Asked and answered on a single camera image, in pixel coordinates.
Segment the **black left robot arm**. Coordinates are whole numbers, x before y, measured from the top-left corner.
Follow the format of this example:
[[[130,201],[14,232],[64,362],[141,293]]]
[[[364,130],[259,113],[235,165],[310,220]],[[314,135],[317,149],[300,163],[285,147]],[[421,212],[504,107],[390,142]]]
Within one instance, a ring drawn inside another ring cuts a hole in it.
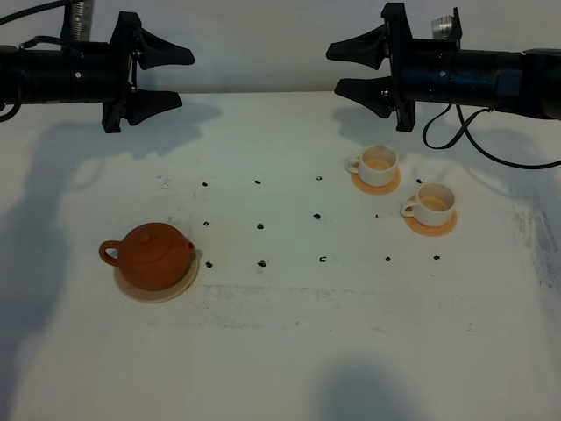
[[[13,118],[24,104],[99,103],[103,129],[117,133],[122,120],[138,125],[182,105],[176,92],[140,89],[139,70],[194,62],[189,49],[146,31],[128,11],[119,13],[107,43],[38,36],[2,46],[1,104],[10,110],[1,119]]]

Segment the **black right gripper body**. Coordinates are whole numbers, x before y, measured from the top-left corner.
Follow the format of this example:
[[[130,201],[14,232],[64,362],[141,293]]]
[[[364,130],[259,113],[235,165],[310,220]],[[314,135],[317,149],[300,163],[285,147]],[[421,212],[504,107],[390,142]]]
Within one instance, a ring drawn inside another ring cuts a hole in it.
[[[403,3],[388,3],[381,12],[387,28],[386,44],[391,68],[390,93],[397,113],[396,130],[411,132],[415,104],[447,103],[451,63],[460,41],[415,39]]]

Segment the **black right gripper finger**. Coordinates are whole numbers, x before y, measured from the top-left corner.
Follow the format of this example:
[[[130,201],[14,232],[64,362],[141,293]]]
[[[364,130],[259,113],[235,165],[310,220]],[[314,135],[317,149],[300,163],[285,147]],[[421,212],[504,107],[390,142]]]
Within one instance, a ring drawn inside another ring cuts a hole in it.
[[[332,43],[326,52],[326,58],[330,61],[357,63],[378,70],[387,57],[386,38],[387,28],[381,25],[358,37]]]
[[[391,101],[388,99],[390,85],[390,77],[370,80],[344,78],[337,83],[334,93],[366,107],[380,118],[389,118],[391,116]]]

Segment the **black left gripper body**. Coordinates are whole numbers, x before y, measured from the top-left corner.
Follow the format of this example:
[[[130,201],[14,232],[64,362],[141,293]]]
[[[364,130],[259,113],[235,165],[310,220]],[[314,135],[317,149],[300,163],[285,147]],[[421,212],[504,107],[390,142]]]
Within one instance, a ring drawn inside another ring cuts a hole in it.
[[[75,43],[80,55],[74,61],[74,101],[101,103],[106,132],[121,131],[120,121],[129,95],[133,39],[140,27],[137,13],[121,11],[108,43]]]

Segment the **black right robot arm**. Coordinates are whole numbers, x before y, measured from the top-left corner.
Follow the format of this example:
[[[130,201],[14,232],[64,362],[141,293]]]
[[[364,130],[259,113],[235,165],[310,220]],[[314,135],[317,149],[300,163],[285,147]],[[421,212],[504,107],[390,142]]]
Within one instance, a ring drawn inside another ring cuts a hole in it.
[[[465,50],[457,12],[432,21],[431,39],[412,36],[402,3],[386,4],[381,16],[383,25],[331,44],[326,57],[373,69],[389,61],[389,76],[342,79],[335,92],[380,118],[396,115],[398,131],[413,130],[418,102],[485,107],[536,119],[560,117],[558,50]]]

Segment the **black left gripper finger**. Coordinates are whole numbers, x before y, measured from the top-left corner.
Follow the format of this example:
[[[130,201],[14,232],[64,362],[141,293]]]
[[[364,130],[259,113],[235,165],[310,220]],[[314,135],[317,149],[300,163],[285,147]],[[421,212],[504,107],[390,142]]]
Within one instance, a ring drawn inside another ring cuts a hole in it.
[[[182,107],[182,100],[176,92],[131,88],[129,125],[139,125],[148,118],[180,107]]]
[[[167,42],[143,28],[138,29],[138,64],[143,70],[167,65],[189,66],[195,63],[192,52]]]

